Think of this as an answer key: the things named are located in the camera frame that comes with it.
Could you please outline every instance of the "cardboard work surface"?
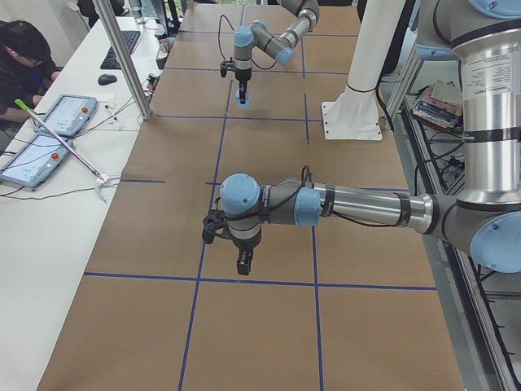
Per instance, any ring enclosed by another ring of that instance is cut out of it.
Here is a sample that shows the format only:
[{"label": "cardboard work surface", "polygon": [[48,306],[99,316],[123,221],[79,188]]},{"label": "cardboard work surface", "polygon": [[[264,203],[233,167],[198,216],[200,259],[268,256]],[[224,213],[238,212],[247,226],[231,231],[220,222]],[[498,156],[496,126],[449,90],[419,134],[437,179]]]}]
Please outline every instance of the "cardboard work surface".
[{"label": "cardboard work surface", "polygon": [[320,104],[344,90],[359,29],[351,7],[322,7],[288,68],[254,69],[248,109],[219,74],[221,14],[277,33],[293,20],[278,6],[187,12],[38,389],[463,390],[414,231],[263,226],[250,276],[230,241],[203,244],[231,174],[275,184],[309,165],[316,182],[407,192],[389,131],[323,137]]}]

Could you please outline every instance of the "robotic arm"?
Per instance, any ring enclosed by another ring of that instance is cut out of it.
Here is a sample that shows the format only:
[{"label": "robotic arm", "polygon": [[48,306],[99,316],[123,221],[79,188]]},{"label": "robotic arm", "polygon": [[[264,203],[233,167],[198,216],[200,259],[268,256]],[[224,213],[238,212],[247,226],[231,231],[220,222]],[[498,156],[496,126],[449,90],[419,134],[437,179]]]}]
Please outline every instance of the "robotic arm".
[{"label": "robotic arm", "polygon": [[307,174],[259,186],[236,174],[221,185],[223,210],[204,219],[205,243],[231,239],[239,248],[238,272],[248,274],[260,224],[314,226],[335,215],[368,226],[408,226],[492,270],[521,271],[520,18],[517,1],[422,0],[418,42],[432,57],[450,45],[462,60],[466,188],[460,195],[365,191],[312,183]]},{"label": "robotic arm", "polygon": [[258,47],[277,63],[286,65],[293,57],[293,48],[299,40],[317,25],[317,0],[278,0],[278,3],[297,16],[286,32],[275,37],[262,20],[237,27],[234,31],[234,58],[221,63],[221,76],[226,77],[227,71],[233,71],[239,81],[235,98],[241,108],[249,106],[247,82],[252,78],[253,48]]}]

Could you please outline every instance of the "white desk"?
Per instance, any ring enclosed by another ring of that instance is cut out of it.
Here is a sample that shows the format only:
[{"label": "white desk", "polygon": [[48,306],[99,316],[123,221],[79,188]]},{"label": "white desk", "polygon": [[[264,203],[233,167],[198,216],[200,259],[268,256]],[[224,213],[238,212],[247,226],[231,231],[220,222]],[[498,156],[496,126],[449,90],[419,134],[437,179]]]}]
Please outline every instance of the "white desk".
[{"label": "white desk", "polygon": [[[121,29],[136,29],[133,18],[118,18]],[[158,43],[152,30],[143,31],[132,60],[140,80],[160,71],[155,65]],[[110,97],[118,110],[131,97],[121,70],[99,68],[110,43],[98,22],[82,42],[59,78],[37,107],[44,112],[60,94],[90,95],[99,100]],[[102,73],[113,73],[118,82],[97,83]],[[109,116],[106,102],[87,127]],[[120,174],[126,164],[141,122],[135,104],[75,141],[75,148],[102,172]],[[17,138],[29,140],[31,121]],[[8,151],[18,151],[23,143],[14,141]],[[3,165],[7,158],[0,158]],[[69,156],[35,192],[23,189],[17,197],[44,197],[65,191],[94,187],[94,176]],[[0,194],[17,186],[0,184]],[[102,190],[104,204],[86,191],[48,200],[9,200],[0,198],[0,389],[34,390],[49,361],[55,342],[80,282],[83,270],[115,188]]]}]

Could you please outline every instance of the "computer mouse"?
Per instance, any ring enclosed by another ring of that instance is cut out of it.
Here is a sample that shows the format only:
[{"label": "computer mouse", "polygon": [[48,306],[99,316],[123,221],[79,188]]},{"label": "computer mouse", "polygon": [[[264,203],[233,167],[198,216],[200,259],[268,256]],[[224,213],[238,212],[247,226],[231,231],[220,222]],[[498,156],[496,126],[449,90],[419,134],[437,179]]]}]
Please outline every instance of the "computer mouse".
[{"label": "computer mouse", "polygon": [[101,86],[106,86],[107,84],[111,84],[117,81],[116,75],[112,75],[110,73],[104,73],[98,78],[98,84]]}]

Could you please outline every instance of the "black hair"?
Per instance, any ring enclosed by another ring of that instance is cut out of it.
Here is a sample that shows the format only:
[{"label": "black hair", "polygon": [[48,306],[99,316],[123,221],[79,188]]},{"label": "black hair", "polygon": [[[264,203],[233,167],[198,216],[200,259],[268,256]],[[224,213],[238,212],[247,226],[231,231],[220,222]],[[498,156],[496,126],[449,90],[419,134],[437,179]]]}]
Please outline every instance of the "black hair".
[{"label": "black hair", "polygon": [[0,43],[30,59],[50,58],[50,47],[42,33],[29,22],[15,20],[0,24]]}]

